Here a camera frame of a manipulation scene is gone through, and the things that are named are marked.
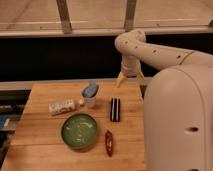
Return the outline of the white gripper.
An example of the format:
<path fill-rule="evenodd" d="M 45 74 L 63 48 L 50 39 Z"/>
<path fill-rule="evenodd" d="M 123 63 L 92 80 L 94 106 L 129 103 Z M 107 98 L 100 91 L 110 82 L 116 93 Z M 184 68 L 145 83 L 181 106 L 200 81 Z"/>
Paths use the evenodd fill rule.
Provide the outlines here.
<path fill-rule="evenodd" d="M 145 77 L 138 60 L 130 59 L 121 62 L 121 72 L 117 77 L 116 86 L 120 87 L 126 77 L 137 77 L 139 83 L 143 82 Z"/>

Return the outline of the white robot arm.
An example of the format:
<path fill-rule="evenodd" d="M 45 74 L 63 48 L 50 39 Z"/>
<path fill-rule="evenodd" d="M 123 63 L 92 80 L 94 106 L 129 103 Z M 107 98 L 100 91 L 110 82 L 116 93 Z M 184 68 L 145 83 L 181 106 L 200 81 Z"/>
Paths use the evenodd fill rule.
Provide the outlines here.
<path fill-rule="evenodd" d="M 146 171 L 213 171 L 213 54 L 151 44 L 141 29 L 115 39 L 122 83 L 158 70 L 145 90 Z"/>

